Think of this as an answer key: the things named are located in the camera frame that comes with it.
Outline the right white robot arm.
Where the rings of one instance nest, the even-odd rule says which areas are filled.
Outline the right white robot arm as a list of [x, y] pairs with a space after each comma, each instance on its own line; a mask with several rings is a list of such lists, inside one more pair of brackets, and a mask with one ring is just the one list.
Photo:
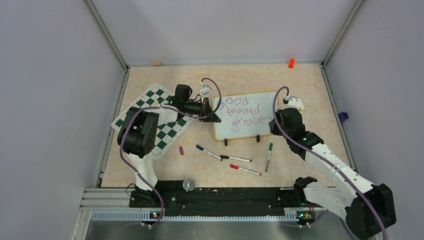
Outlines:
[[392, 190], [384, 183], [376, 185], [340, 160], [318, 135], [307, 131], [296, 108], [274, 111], [269, 123], [273, 135], [283, 136], [290, 150], [314, 166], [335, 185], [335, 189], [312, 177], [299, 178], [293, 200], [299, 206], [314, 203], [345, 221], [360, 240], [378, 234], [389, 238], [387, 229], [397, 222]]

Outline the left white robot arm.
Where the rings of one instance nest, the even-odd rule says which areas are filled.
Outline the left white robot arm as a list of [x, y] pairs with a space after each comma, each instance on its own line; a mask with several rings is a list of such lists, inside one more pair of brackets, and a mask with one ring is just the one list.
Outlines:
[[217, 107], [211, 107], [207, 95], [211, 87], [202, 84], [199, 99], [192, 99], [192, 88], [186, 84], [178, 84], [174, 95], [168, 103], [158, 106], [130, 107], [127, 111], [123, 125], [120, 127], [117, 143], [120, 147], [119, 154], [127, 155], [123, 161], [135, 173], [135, 198], [141, 200], [149, 207], [154, 207], [160, 202], [160, 193], [154, 187], [158, 178], [153, 169], [152, 150], [158, 127], [169, 123], [176, 123], [183, 117], [198, 119], [205, 123], [220, 123]]

